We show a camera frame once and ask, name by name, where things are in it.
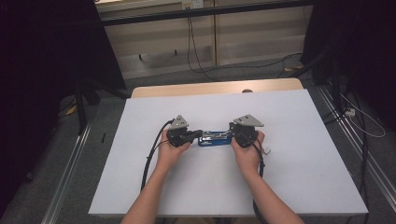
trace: electrical wire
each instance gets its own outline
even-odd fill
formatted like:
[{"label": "electrical wire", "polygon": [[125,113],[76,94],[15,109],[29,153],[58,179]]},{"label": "electrical wire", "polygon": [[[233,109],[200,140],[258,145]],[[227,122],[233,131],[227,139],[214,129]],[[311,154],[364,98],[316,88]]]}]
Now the electrical wire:
[{"label": "electrical wire", "polygon": [[[211,71],[214,71],[214,70],[229,69],[229,68],[261,68],[261,67],[267,67],[267,66],[275,65],[275,64],[278,64],[278,63],[283,63],[282,71],[281,71],[281,73],[277,76],[277,77],[280,77],[280,76],[282,76],[283,71],[284,71],[284,69],[285,69],[285,60],[287,60],[288,58],[291,58],[291,57],[293,57],[293,56],[296,56],[296,55],[302,55],[302,53],[289,54],[289,55],[286,55],[285,57],[283,57],[283,58],[282,58],[281,60],[279,60],[279,61],[276,61],[276,62],[274,62],[274,63],[262,64],[262,65],[233,65],[233,66],[225,66],[225,67],[214,67],[214,68],[210,68],[210,69],[204,70],[204,69],[202,68],[202,66],[201,66],[201,63],[200,63],[199,58],[198,58],[198,53],[197,53],[197,50],[196,50],[195,39],[194,39],[194,33],[193,33],[193,28],[192,28],[192,21],[191,21],[191,18],[190,18],[190,17],[188,17],[187,19],[188,19],[188,24],[189,24],[189,46],[188,46],[188,52],[187,52],[187,62],[188,62],[188,64],[189,64],[189,68],[190,68],[190,70],[191,70],[192,72],[194,72],[194,73],[203,73],[203,74],[204,74],[208,79],[210,79],[210,80],[219,81],[218,79],[215,79],[215,78],[213,78],[213,77],[210,77],[210,76],[207,74],[208,72],[211,72]],[[195,70],[195,69],[193,69],[192,66],[191,66],[191,62],[190,62],[191,40],[192,40],[192,44],[193,44],[193,46],[194,46],[195,57],[196,57],[196,59],[197,59],[198,65],[199,65],[199,67],[200,67],[199,70]]]},{"label": "electrical wire", "polygon": [[161,127],[160,131],[158,132],[157,137],[155,138],[154,144],[152,145],[151,151],[149,152],[148,157],[147,157],[145,171],[143,172],[142,185],[140,187],[140,191],[142,191],[143,188],[146,186],[146,180],[147,180],[148,171],[149,171],[149,164],[151,162],[152,156],[154,155],[155,149],[157,149],[157,147],[159,147],[162,143],[166,142],[166,141],[162,141],[160,144],[157,145],[158,139],[160,138],[161,133],[163,132],[163,129],[165,129],[165,127],[168,124],[171,124],[173,121],[174,121],[173,119],[166,121],[166,123]]},{"label": "electrical wire", "polygon": [[64,111],[67,107],[69,107],[71,104],[73,104],[76,101],[76,97],[73,97],[73,99],[68,103],[66,106],[62,107],[59,111],[62,112]]},{"label": "electrical wire", "polygon": [[[257,154],[259,155],[260,158],[260,170],[259,170],[259,175],[262,178],[262,175],[264,173],[264,158],[262,157],[262,143],[260,142],[260,140],[258,138],[256,138],[256,140],[259,142],[260,145],[260,149],[258,147],[256,147],[256,145],[254,145],[254,141],[250,141],[250,139],[245,136],[243,133],[241,133],[241,135],[256,149]],[[262,214],[259,211],[259,208],[257,207],[256,202],[253,199],[253,211],[254,214],[256,215],[256,218],[260,221],[260,223],[266,223],[265,219],[262,217]]]},{"label": "electrical wire", "polygon": [[283,59],[281,60],[282,61],[282,71],[279,73],[279,75],[277,75],[276,78],[280,78],[283,75],[283,72],[285,71],[285,61],[288,58],[291,58],[291,57],[296,56],[296,55],[301,55],[301,54],[302,53],[295,53],[295,54],[290,54],[290,55],[286,55],[285,57],[283,57]]},{"label": "electrical wire", "polygon": [[321,119],[322,119],[322,120],[325,120],[326,118],[328,118],[328,117],[329,117],[332,113],[334,113],[334,112],[335,112],[335,109],[332,110],[332,111],[330,111],[329,113],[323,115],[323,116],[321,117]]},{"label": "electrical wire", "polygon": [[363,128],[359,127],[359,126],[352,120],[352,118],[349,116],[349,120],[351,121],[351,123],[352,123],[356,128],[358,128],[359,130],[361,130],[361,131],[364,132],[364,133],[367,133],[368,135],[370,135],[370,136],[372,136],[372,137],[381,138],[381,137],[384,137],[384,136],[385,136],[385,134],[386,134],[385,129],[384,129],[378,122],[376,122],[372,117],[370,117],[368,114],[366,114],[366,113],[364,113],[362,110],[360,110],[357,106],[353,105],[353,104],[344,96],[344,94],[341,94],[341,96],[342,96],[350,105],[352,105],[355,109],[357,109],[358,111],[360,111],[363,115],[365,115],[367,118],[369,118],[370,120],[372,120],[376,125],[378,125],[378,127],[380,127],[380,128],[382,129],[382,132],[383,132],[383,133],[382,133],[382,135],[375,135],[375,134],[372,134],[372,133],[368,133],[368,132],[366,132],[365,130],[363,130]]},{"label": "electrical wire", "polygon": [[[364,116],[362,115],[361,105],[360,105],[360,103],[358,101],[358,98],[356,97],[356,95],[353,92],[352,92],[352,95],[355,98],[355,101],[357,103],[357,107],[356,108],[359,108],[358,111],[361,112],[361,120],[358,118],[358,122],[359,122],[360,126],[363,128],[363,130],[365,130],[366,129],[366,124],[365,124]],[[363,142],[362,142],[362,145],[361,145],[361,184],[359,186],[359,194],[361,195],[361,197],[364,196],[363,197],[364,204],[366,205],[367,210],[370,211],[369,196],[368,196],[368,191],[367,191],[367,186],[366,186],[366,181],[365,181],[365,176],[366,176],[366,173],[367,173],[368,155],[369,155],[369,148],[368,148],[367,134],[366,134],[366,132],[363,132]],[[364,224],[367,223],[369,217],[370,217],[370,213],[367,213],[364,216],[364,220],[363,220]],[[351,219],[352,219],[352,217],[350,217],[346,221],[346,224],[348,224]]]},{"label": "electrical wire", "polygon": [[200,73],[203,73],[208,79],[210,79],[210,80],[212,80],[212,81],[219,81],[219,80],[217,80],[217,79],[215,79],[215,78],[213,78],[213,77],[208,76],[207,73],[206,73],[206,72],[204,71],[204,69],[202,68],[201,63],[200,63],[200,61],[199,61],[199,57],[198,57],[198,53],[197,53],[197,48],[196,48],[196,46],[195,46],[194,32],[193,32],[193,29],[192,29],[192,21],[191,21],[191,18],[190,18],[190,17],[188,17],[187,20],[188,20],[188,22],[189,22],[189,49],[188,49],[188,51],[187,51],[187,61],[188,61],[188,63],[189,63],[189,67],[190,67],[191,71],[195,72],[195,71],[192,69],[191,63],[190,63],[190,42],[191,42],[191,37],[192,37],[192,44],[194,45],[195,58],[197,59],[199,68],[200,68],[201,71],[202,71],[202,72],[200,72]]}]

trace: power outlet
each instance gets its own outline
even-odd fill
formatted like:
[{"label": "power outlet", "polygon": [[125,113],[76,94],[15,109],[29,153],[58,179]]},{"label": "power outlet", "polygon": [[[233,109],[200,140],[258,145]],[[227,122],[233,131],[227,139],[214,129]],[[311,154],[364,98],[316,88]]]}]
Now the power outlet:
[{"label": "power outlet", "polygon": [[181,2],[181,9],[187,10],[187,9],[192,9],[192,3],[191,1],[182,1]]},{"label": "power outlet", "polygon": [[347,116],[350,116],[350,117],[355,117],[355,109],[352,109],[352,108],[349,108],[347,111],[346,111],[346,115]]},{"label": "power outlet", "polygon": [[203,8],[204,7],[204,0],[192,0],[192,8]]}]

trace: person's left hand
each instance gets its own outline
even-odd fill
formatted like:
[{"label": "person's left hand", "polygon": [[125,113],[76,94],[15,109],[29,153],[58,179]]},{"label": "person's left hand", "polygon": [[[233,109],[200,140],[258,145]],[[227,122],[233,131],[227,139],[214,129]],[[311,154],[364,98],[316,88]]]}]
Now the person's left hand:
[{"label": "person's left hand", "polygon": [[157,160],[157,166],[158,168],[165,169],[166,171],[170,170],[172,166],[174,166],[178,158],[180,158],[181,153],[186,151],[191,143],[185,143],[181,147],[173,147],[168,140],[168,137],[166,134],[168,133],[168,130],[163,130],[162,136],[161,136],[161,145],[159,146],[158,150],[158,160]]}]

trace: gray bracket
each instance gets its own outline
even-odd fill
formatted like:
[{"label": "gray bracket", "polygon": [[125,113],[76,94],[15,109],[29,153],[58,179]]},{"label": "gray bracket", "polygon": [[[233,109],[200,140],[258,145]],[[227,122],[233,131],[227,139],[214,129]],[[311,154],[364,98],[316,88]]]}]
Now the gray bracket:
[{"label": "gray bracket", "polygon": [[189,127],[189,123],[183,117],[181,117],[181,115],[179,115],[172,122],[171,127],[169,128],[169,130],[187,128],[187,127]]},{"label": "gray bracket", "polygon": [[252,127],[263,127],[264,126],[264,124],[261,121],[255,119],[251,115],[245,115],[239,119],[234,119],[233,122],[240,124],[242,126],[252,126]]}]

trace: black curtain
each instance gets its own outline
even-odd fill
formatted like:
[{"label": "black curtain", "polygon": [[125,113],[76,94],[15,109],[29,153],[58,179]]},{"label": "black curtain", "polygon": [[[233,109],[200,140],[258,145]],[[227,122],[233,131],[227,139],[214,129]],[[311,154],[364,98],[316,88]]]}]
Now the black curtain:
[{"label": "black curtain", "polygon": [[86,78],[125,88],[104,27],[62,27],[99,20],[92,0],[0,0],[0,216],[45,149],[61,99]]},{"label": "black curtain", "polygon": [[320,53],[325,60],[313,69],[323,83],[332,75],[332,60],[340,64],[351,87],[396,130],[396,6],[392,1],[323,1],[314,6],[304,42],[302,63]]}]

